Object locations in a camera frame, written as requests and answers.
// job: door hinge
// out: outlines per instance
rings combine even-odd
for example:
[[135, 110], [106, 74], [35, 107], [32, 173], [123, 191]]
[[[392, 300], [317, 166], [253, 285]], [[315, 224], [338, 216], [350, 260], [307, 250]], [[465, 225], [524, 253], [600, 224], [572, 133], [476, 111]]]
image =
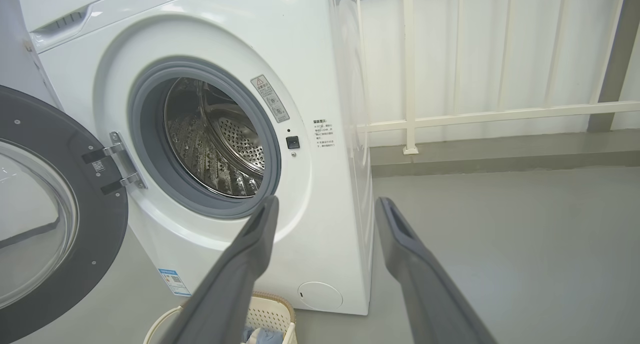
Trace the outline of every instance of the door hinge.
[[122, 140], [120, 133], [117, 131], [110, 132], [109, 139], [111, 140], [112, 146], [107, 146], [106, 148], [94, 150], [82, 155], [82, 159], [86, 164], [93, 164], [106, 157], [113, 157], [114, 160], [119, 163], [118, 169], [123, 178], [101, 187], [102, 193], [105, 195], [110, 194], [130, 185], [134, 185], [138, 189], [146, 189], [147, 184], [143, 180], [142, 175], [140, 175], [138, 167], [131, 159], [127, 145]]

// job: stainless steel drum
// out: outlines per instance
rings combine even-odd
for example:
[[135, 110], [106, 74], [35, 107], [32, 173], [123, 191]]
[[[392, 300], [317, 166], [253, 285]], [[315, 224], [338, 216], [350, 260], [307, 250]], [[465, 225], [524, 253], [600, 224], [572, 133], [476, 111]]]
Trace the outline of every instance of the stainless steel drum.
[[260, 138], [229, 96], [182, 77], [164, 103], [164, 127], [180, 164], [206, 189], [230, 198], [253, 197], [265, 173]]

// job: clothes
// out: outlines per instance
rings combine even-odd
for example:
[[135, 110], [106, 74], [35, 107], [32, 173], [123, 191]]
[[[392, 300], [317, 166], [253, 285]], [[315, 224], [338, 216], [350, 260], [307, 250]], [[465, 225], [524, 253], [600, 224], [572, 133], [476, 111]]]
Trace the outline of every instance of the clothes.
[[271, 331], [265, 328], [244, 327], [242, 330], [242, 342], [246, 344], [282, 344], [284, 334], [279, 331]]

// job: washing machine door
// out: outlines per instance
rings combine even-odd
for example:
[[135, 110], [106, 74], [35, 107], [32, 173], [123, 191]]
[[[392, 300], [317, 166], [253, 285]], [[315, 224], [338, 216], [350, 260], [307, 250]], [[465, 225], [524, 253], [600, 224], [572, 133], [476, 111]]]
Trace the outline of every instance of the washing machine door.
[[87, 161], [102, 148], [70, 116], [0, 86], [0, 344], [73, 308], [114, 262], [127, 192], [111, 157]]

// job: baseboard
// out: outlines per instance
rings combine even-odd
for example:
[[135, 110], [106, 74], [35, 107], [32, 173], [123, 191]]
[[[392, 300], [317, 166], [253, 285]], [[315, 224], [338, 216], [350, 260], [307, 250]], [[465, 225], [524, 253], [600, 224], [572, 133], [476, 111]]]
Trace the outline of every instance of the baseboard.
[[640, 167], [640, 130], [494, 137], [371, 148], [373, 178]]

